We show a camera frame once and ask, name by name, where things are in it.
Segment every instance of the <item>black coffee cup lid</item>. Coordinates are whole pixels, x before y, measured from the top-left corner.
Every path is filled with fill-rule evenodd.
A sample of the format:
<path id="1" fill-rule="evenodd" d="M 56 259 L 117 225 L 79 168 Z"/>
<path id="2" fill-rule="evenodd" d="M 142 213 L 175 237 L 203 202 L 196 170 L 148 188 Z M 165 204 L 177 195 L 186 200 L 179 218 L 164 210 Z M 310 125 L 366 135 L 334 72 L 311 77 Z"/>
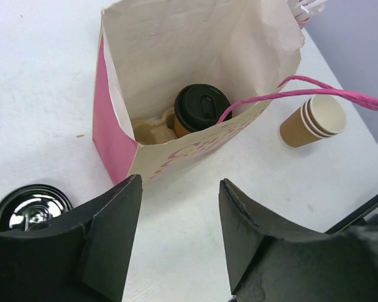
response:
<path id="1" fill-rule="evenodd" d="M 215 125 L 230 105 L 217 88 L 193 84 L 185 87 L 176 98 L 175 115 L 188 131 L 196 132 Z"/>
<path id="2" fill-rule="evenodd" d="M 0 232 L 26 231 L 72 209 L 59 189 L 45 184 L 21 187 L 0 202 Z"/>

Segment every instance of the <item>bag handle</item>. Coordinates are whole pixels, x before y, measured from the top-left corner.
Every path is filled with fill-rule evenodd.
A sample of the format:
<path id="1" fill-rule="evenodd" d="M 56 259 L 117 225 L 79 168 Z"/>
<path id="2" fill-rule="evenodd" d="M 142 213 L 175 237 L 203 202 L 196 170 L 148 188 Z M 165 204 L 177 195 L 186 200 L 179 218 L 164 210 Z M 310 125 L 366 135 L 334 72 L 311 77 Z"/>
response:
<path id="1" fill-rule="evenodd" d="M 332 86 L 329 86 L 325 83 L 319 82 L 318 80 L 311 79 L 310 77 L 306 77 L 304 75 L 291 75 L 290 77 L 287 77 L 283 82 L 278 85 L 278 87 L 285 85 L 291 80 L 300 80 L 304 82 L 308 82 L 311 84 L 315 84 L 320 87 L 320 89 L 300 89 L 300 90 L 294 90 L 294 91 L 286 91 L 286 92 L 278 92 L 278 93 L 272 93 L 267 94 L 266 96 L 255 96 L 253 98 L 244 99 L 242 101 L 236 102 L 235 104 L 232 104 L 230 107 L 228 107 L 225 112 L 220 117 L 217 124 L 222 123 L 227 115 L 235 108 L 240 105 L 244 104 L 250 104 L 255 103 L 259 101 L 265 101 L 267 99 L 280 99 L 285 98 L 287 96 L 307 96 L 312 94 L 329 94 L 332 96 L 340 96 L 343 99 L 347 99 L 355 104 L 358 104 L 362 107 L 378 111 L 378 99 L 373 98 L 372 96 L 368 96 L 366 94 L 356 92 L 356 91 L 347 91 L 347 90 L 341 90 L 333 88 Z"/>

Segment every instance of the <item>stacked paper cup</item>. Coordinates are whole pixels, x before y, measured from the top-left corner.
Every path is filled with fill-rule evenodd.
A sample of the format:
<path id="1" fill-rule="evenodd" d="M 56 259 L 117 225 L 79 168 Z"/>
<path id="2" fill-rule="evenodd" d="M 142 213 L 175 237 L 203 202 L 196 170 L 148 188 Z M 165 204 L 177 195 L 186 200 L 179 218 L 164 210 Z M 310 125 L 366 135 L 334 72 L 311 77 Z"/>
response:
<path id="1" fill-rule="evenodd" d="M 296 148 L 337 135 L 346 123 L 346 113 L 333 96 L 315 95 L 281 124 L 280 135 Z"/>

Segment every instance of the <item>coffee cup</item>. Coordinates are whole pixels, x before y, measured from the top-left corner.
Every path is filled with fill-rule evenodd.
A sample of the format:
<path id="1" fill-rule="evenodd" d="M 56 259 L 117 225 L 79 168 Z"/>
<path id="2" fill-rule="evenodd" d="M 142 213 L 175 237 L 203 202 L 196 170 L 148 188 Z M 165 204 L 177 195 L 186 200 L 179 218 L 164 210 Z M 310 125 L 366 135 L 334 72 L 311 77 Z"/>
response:
<path id="1" fill-rule="evenodd" d="M 297 148 L 341 133 L 346 123 L 346 113 L 333 96 L 316 95 L 280 125 L 280 136 Z"/>
<path id="2" fill-rule="evenodd" d="M 211 85 L 193 84 L 185 87 L 175 99 L 176 136 L 183 137 L 215 125 L 229 106 L 226 96 Z"/>

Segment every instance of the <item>round metal lid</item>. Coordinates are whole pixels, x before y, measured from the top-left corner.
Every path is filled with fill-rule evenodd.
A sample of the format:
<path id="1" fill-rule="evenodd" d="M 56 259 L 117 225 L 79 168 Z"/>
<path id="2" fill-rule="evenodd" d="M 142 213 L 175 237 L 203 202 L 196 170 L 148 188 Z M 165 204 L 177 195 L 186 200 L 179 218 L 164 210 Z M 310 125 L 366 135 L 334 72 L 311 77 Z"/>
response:
<path id="1" fill-rule="evenodd" d="M 26 231 L 71 209 L 66 195 L 55 187 L 45 184 L 21 187 L 0 202 L 0 232 Z"/>

